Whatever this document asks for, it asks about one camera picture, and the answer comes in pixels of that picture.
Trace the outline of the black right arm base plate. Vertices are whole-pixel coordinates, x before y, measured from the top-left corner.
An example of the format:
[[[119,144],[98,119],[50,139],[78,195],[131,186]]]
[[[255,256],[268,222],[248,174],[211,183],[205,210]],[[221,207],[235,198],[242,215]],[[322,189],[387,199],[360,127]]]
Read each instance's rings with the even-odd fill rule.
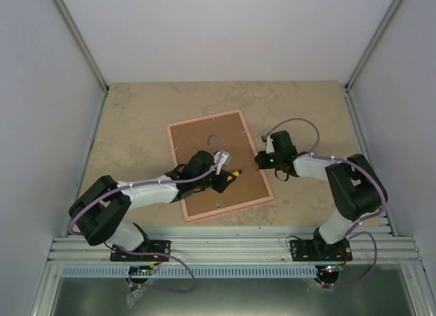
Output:
[[[344,239],[334,244],[324,241],[289,240],[287,242],[293,262],[350,262],[353,260],[349,241]]]

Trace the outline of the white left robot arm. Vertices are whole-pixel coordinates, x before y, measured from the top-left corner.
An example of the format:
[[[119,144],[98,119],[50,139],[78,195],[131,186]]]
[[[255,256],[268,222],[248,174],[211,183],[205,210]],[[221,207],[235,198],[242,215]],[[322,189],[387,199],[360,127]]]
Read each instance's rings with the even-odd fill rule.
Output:
[[[91,246],[103,243],[125,249],[134,261],[149,254],[149,237],[135,223],[123,221],[127,212],[160,203],[184,200],[212,189],[223,193],[242,173],[223,169],[230,155],[198,151],[186,164],[153,180],[117,182],[106,175],[98,178],[69,208],[71,226],[77,227]]]

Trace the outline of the yellow handled screwdriver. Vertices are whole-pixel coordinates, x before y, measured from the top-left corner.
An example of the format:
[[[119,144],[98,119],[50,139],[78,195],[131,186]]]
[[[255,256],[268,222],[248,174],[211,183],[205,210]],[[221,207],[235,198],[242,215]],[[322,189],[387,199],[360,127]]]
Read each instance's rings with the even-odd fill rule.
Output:
[[[234,171],[233,173],[231,173],[231,174],[228,176],[227,181],[233,180],[233,179],[239,177],[241,174],[242,174],[242,171],[241,171],[241,170]]]

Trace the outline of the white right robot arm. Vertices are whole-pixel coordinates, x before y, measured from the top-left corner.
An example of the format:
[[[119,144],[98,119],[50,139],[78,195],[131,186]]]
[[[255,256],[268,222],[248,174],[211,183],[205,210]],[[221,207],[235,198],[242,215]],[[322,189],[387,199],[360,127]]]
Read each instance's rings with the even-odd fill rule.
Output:
[[[319,238],[312,245],[319,260],[328,261],[335,256],[336,243],[386,205],[386,189],[363,154],[340,158],[298,152],[287,131],[263,136],[262,141],[266,149],[255,157],[259,169],[283,172],[286,179],[314,178],[329,184],[335,211],[313,235]]]

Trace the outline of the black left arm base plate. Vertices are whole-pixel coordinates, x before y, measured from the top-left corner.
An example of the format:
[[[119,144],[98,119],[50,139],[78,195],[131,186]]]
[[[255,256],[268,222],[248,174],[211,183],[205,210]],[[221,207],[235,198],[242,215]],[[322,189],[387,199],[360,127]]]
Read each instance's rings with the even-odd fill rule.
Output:
[[[148,255],[128,254],[115,245],[112,246],[110,261],[112,262],[168,262],[167,254],[171,252],[170,240],[151,240],[141,244],[134,253],[148,253]]]

